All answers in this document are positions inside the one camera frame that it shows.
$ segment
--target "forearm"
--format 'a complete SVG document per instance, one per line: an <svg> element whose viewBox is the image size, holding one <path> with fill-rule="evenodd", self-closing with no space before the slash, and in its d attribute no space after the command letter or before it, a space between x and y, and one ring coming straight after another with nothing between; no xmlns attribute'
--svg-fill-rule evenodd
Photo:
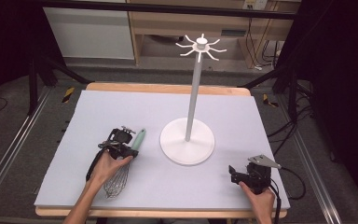
<svg viewBox="0 0 358 224"><path fill-rule="evenodd" d="M98 184L95 181L92 182L91 180L88 181L75 206L72 208L63 223L85 223L89 215L92 201L100 188L101 184Z"/></svg>

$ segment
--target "person's right hand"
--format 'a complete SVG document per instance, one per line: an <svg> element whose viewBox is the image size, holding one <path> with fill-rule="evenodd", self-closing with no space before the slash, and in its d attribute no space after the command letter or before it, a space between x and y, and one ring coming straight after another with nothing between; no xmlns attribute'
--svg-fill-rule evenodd
<svg viewBox="0 0 358 224"><path fill-rule="evenodd" d="M263 189L261 194L254 194L245 183L240 182L240 186L252 204L257 222L259 224L272 223L272 206L274 205L275 194L269 188Z"/></svg>

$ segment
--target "human hand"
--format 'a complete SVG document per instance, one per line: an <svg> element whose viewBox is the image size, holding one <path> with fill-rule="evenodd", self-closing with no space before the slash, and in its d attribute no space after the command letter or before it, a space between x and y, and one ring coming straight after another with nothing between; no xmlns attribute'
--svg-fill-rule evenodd
<svg viewBox="0 0 358 224"><path fill-rule="evenodd" d="M254 194L242 181L240 186L252 204L257 222L260 224L272 223L272 206L275 201L275 194L268 188L263 189L261 194Z"/></svg>
<svg viewBox="0 0 358 224"><path fill-rule="evenodd" d="M109 178L116 174L117 170L132 160L129 156L123 160L113 159L105 150L92 171L90 181L103 185Z"/></svg>

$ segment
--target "white board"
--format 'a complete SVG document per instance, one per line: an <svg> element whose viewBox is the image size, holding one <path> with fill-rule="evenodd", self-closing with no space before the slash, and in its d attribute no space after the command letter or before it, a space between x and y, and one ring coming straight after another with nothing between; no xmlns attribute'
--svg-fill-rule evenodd
<svg viewBox="0 0 358 224"><path fill-rule="evenodd" d="M98 144L125 125L134 131L146 128L139 156L131 162L127 186L118 197L106 199L101 189L93 207L249 210L241 188L230 181L228 166L246 173L247 158L264 154L273 159L254 97L199 95L195 119L211 128L215 149L207 161L181 166L164 155L159 136L170 121L186 118L189 99L188 94L83 91L34 204L73 206ZM276 169L272 179L282 208L289 208Z"/></svg>

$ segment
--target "stand pole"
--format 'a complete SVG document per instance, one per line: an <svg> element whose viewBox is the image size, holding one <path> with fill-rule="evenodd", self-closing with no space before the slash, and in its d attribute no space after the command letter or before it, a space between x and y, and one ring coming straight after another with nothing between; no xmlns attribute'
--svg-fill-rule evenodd
<svg viewBox="0 0 358 224"><path fill-rule="evenodd" d="M191 87L191 96L190 96L190 105L188 108L188 116L187 116L187 126L186 126L186 138L185 140L190 141L191 130L193 127L194 113L196 111L196 102L197 96L199 94L199 86L200 86L200 77L202 70L202 53L198 52L196 57L196 62L194 64L194 72L193 72L193 83Z"/></svg>

